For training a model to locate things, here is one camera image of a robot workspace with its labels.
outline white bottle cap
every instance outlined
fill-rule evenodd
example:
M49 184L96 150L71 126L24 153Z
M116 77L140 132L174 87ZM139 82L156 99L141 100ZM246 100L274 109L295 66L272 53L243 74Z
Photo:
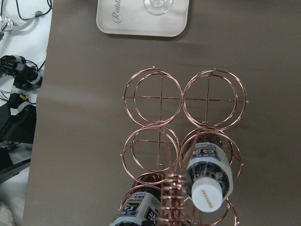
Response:
M213 178L197 179L192 185L193 204L203 212L213 212L222 205L222 188Z

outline copper wire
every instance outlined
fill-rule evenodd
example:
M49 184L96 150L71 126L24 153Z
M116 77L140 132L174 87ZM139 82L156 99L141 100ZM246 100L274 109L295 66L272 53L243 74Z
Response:
M160 88L161 92L159 96L143 96L143 95L138 95L137 90L138 87L141 85L142 82L146 81L148 78L152 76L159 76L160 77ZM171 79L178 91L179 91L179 96L178 97L166 97L164 96L164 78L169 78ZM223 81L226 81L227 84L231 87L233 91L233 99L216 99L216 98L209 98L209 92L212 92L210 89L210 78L216 77L219 78ZM207 81L207 95L206 98L191 98L188 97L188 91L190 87L199 79L201 78L208 78ZM132 83L135 83L136 85L134 87L134 90L132 93L130 93L130 85ZM182 162L182 155L184 152L184 149L186 148L187 144L193 140L193 144L190 148L190 152L192 154L192 149L195 146L198 137L203 135L203 134L215 134L218 135L224 139L227 140L226 144L223 144L223 150L226 152L230 152L230 157L229 157L229 163L232 167L232 163L234 160L238 161L238 169L236 171L235 176L233 177L233 181L236 180L236 178L239 176L241 167L243 165L242 160L241 160L241 154L238 146L235 144L235 142L230 139L223 131L232 127L235 123L237 123L246 108L246 104L248 103L247 98L246 98L246 90L241 81L238 79L237 76L234 74L223 71L223 70L217 70L217 69L212 69L212 70L207 70L203 71L196 76L194 76L186 85L184 92L182 92L181 87L177 80L168 74L167 72L160 70L156 67L153 68L148 68L142 71L139 71L135 75L132 76L132 78L129 80L129 82L126 85L125 91L124 91L124 106L126 109L127 114L129 117L135 121L137 124L141 125L142 128L136 130L133 132L128 139L126 140L124 146L123 146L123 151L121 154L122 157L122 164L125 168L125 171L128 173L128 175L135 180L133 183L131 189L127 192L125 197L123 198L120 208L124 204L124 202L127 200L127 198L130 196L130 194L137 188L143 187L143 186L149 186L153 187L156 189L159 189L156 185L161 184L161 215L158 218L160 224L159 225L165 225L165 226L183 226L183 225L189 225L187 222L191 222L194 225L197 226L214 226L220 223L229 213L229 210L232 211L234 215L234 226L236 226L239 221L237 219L237 214L232 206L232 204L229 202L228 199L225 201L227 202L227 209L225 213L222 215L222 217L217 220L216 222L213 222L211 224L203 224L202 222L202 215L204 214L203 212L199 211L196 207L193 206L192 209L192 216L190 217L187 214L187 207L186 207L186 202L189 200L189 197L183 193L183 190L186 187L186 178L185 178L185 170L188 165L188 161L190 158L187 158L186 162ZM158 120L153 121L148 118L146 118L141 111L138 109L137 106L137 99L140 98L145 98L145 99L160 99L160 106L159 106L159 112L158 112ZM170 99L170 100L178 100L179 105L176 110L176 112L169 118L163 120L163 100L164 99ZM132 105L134 108L134 112L131 112L129 110L129 103L132 100ZM205 108L205 121L199 122L196 119L194 119L189 111L187 110L187 101L206 101L206 108ZM234 103L233 109L231 113L222 121L218 123L209 123L210 121L210 116L208 114L208 108L210 102L215 101L215 102L229 102L229 103ZM242 103L242 107L240 109L240 112L238 112L238 103ZM185 112L186 117L197 127L195 130L190 132L186 138L183 140L182 145L180 145L180 142L176 136L176 134L169 128L166 127L167 124L169 124L172 120L175 119L175 117L178 115L180 112L180 109L183 107L183 110ZM153 132L158 132L158 139L157 140L149 140L149 139L137 139L137 135L139 133L145 132L145 131L153 131ZM139 160L136 157L135 154L135 145L138 143L157 143L158 147L158 152L157 152L157 159L156 159L156 169L149 169L143 164L139 162ZM167 156L167 163L168 166L164 166L163 163L160 162L160 155L161 153L161 147L162 145L165 145L165 150L166 150L166 156ZM170 146L172 146L175 149L176 152L176 159L172 159L171 151L170 151ZM126 153L131 153L134 161L136 164L147 171L145 174L142 174L139 177L135 177L133 173L129 170L129 168L126 165L125 161L125 154ZM177 174L177 166L180 166L180 173ZM148 175L148 174L155 174L161 176L160 181L156 182L146 182L142 180L143 175ZM196 222L196 215L199 215L200 222Z
M137 96L136 92L137 92L137 89L138 89L139 85L141 84L141 82L146 80L147 78L149 78L151 76L160 76L161 77L161 95L159 97L156 97L156 96ZM164 97L163 96L163 78L164 77L167 77L167 78L171 79L175 83L175 85L176 85L176 87L179 91L179 96L178 97ZM139 81L137 82L137 84L134 88L133 94L132 95L128 94L128 93L130 93L130 91L129 91L130 84L132 82L134 82L136 79L139 79ZM171 117L169 117L166 120L162 120L162 115L161 115L161 113L162 113L162 104L161 104L160 113L159 113L159 117L158 117L159 120L158 121L153 121L153 120L147 119L145 116L143 116L141 114L141 112L139 111L139 109L137 107L137 104L136 104L136 99L137 98L159 98L161 103L162 103L163 99L174 99L174 100L179 100L179 105L178 105L178 108L177 108L176 112ZM133 121L135 121L136 123L138 123L141 126L160 127L160 126L164 126L164 125L167 125L168 123L170 123L177 116L177 114L180 112L181 107L182 107L182 90L181 90L181 87L180 87L178 81L173 76L171 76L170 74L168 74L167 72L165 72L163 70L160 70L156 67L153 67L153 68L148 68L148 69L139 71L128 81L128 83L126 85L126 89L124 91L123 99L124 99L124 106L125 106L126 112ZM136 113L138 114L138 116L140 117L140 119L142 119L144 122L140 122L137 118L135 118L132 115L132 113L130 112L129 107L128 107L128 102L127 102L128 99L133 100L134 109L135 109Z
M135 132L133 132L126 140L124 146L123 146L123 150L122 150L122 154L121 154L121 157L122 157L122 164L126 170L126 172L128 173L128 175L140 182L140 183L143 183L143 181L141 181L139 178L135 177L132 172L129 170L129 168L127 167L127 164L126 164L126 161L125 161L125 154L126 152L128 152L129 150L131 150L131 153L133 155L133 158L134 160L136 161L136 163L144 170L148 171L148 172L155 172L155 173L160 173L160 172L164 172L164 171L167 171L170 169L170 166L169 167L166 167L162 170L152 170L152 169L148 169L146 168L145 166L143 166L136 158L135 156L135 153L134 153L134 146L135 144L137 144L137 142L144 142L144 143L148 143L148 142L152 142L152 143L160 143L161 141L157 141L157 140L138 140L138 141L135 141L135 137L137 136L138 133L141 133L143 131L155 131L155 132L158 132L158 133L164 133L164 136L168 138L168 140L165 140L165 141L162 141L164 142L166 145L168 143L171 143L175 149L175 152L176 152L176 159L174 160L174 162L172 163L172 165L174 166L174 168L176 169L177 165L179 164L179 158L178 158L178 155L179 155L179 143L178 143L178 140L177 140L177 137L175 137L176 141L171 137L171 135L167 134L166 133L166 130L165 132L163 130L160 130L159 128L155 128L155 127L142 127L140 128L139 130L136 130Z
M227 140L227 142L229 143L229 145L223 145L223 150L224 152L229 151L230 152L230 158L229 158L229 164L232 167L232 172L235 172L235 170L233 169L233 161L234 159L236 159L238 161L238 169L236 170L235 175L233 176L233 181L235 181L237 179L237 177L239 176L240 172L241 172L241 168L243 166L242 163L242 159L241 159L241 154L240 154L240 150L237 146L237 144L230 138L228 137L223 131L202 131L201 129L195 129L193 131L191 131L183 140L182 145L181 145L181 149L180 149L180 155L179 155L179 163L180 163L180 167L182 169L186 169L188 163L182 163L183 161L183 152L185 152L187 144L193 140L192 146L190 147L190 154L192 154L192 147L195 146L196 141L198 140L198 137L201 135L205 135L205 134L215 134L219 137L222 137L224 139Z
M190 89L190 87L192 86L193 83L195 83L197 80L201 79L201 78L208 78L208 84L207 84L207 98L206 99L198 99L198 98L187 98L187 94L188 94L188 91ZM225 80L229 85L230 87L232 88L233 90L233 93L234 93L234 100L225 100L225 99L209 99L209 80L210 80L210 77L217 77L217 78L220 78L220 79L223 79ZM242 99L239 99L238 98L238 92L233 84L233 82L230 81L230 79L233 79L237 84L238 86L241 88L241 91L243 93L242 95ZM199 122L197 121L196 119L194 119L191 114L189 113L188 109L187 109L187 102L186 100L197 100L197 101L206 101L206 113L205 113L205 122ZM228 102L233 102L234 103L234 106L233 106L233 109L231 111L231 113L229 114L228 117L226 117L224 120L222 120L221 122L218 122L218 123L208 123L208 105L209 105L209 101L228 101ZM208 71L203 71L199 74L197 74L196 76L194 76L189 82L188 84L186 85L185 87L185 90L183 92L183 109L184 109L184 112L187 116L187 118L195 125L197 126L198 128L201 128L203 130L208 130L208 131L213 131L213 130L225 130L225 129L228 129L230 127L232 127L235 123L237 123L244 111L245 111L245 108L246 108L246 103L247 103L247 97L246 97L246 90L245 90L245 87L243 86L242 82L239 80L239 78L237 76L235 76L234 74L230 73L230 72L227 72L227 71L223 71L223 70L218 70L218 69L212 69L212 70L208 70ZM241 111L238 115L237 118L233 119L232 122L229 121L229 119L231 119L233 116L234 116L234 113L235 111L237 110L237 103L243 103L243 106L241 108Z

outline table surface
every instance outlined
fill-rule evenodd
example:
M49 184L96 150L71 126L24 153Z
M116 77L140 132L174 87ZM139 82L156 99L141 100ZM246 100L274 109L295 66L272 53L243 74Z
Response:
M244 167L231 202L242 225L300 222L300 7L191 0L184 32L155 38L102 33L96 0L56 1L23 225L109 225L132 184L119 154L139 128L121 96L133 74L153 65L181 87L211 68L241 79L249 104L227 134ZM172 126L183 139L193 125L180 114Z

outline plastic bottle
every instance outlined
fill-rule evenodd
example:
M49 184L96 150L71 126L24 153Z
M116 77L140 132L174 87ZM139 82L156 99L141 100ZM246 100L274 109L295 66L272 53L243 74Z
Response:
M192 143L187 145L183 162L190 154ZM188 189L185 192L200 211L216 211L232 193L231 167L217 135L208 133L199 137L186 169L186 177Z
M142 179L147 182L160 181L157 175ZM126 200L110 226L155 226L159 215L161 192L153 187L140 187Z

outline glass base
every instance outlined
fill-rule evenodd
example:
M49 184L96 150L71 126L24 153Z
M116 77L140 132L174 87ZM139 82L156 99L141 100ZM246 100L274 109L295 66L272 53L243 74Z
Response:
M173 5L174 0L144 0L147 11L155 16L165 14Z

